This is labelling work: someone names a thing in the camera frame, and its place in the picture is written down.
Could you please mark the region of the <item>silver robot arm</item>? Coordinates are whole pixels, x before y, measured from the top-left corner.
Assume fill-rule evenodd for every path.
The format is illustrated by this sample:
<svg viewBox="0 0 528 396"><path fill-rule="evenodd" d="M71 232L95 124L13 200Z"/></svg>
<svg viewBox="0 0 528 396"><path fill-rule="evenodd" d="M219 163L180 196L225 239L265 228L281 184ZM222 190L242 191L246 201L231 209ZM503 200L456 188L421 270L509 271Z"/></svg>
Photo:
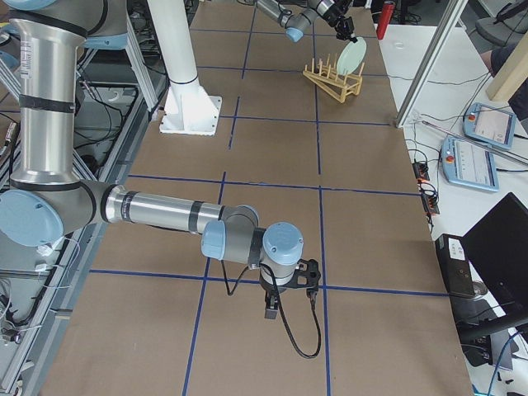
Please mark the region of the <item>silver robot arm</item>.
<svg viewBox="0 0 528 396"><path fill-rule="evenodd" d="M286 36L298 42L320 18L336 31L339 40L356 43L353 20L347 16L351 1L251 1L250 4L285 29Z"/></svg>
<svg viewBox="0 0 528 396"><path fill-rule="evenodd" d="M123 1L11 1L21 37L21 165L1 196L1 230L27 247L89 224L120 221L201 237L201 251L260 272L267 318L282 316L281 292L298 283L301 232L286 222L259 227L251 207L228 207L128 191L73 173L77 52L88 39L127 44Z"/></svg>

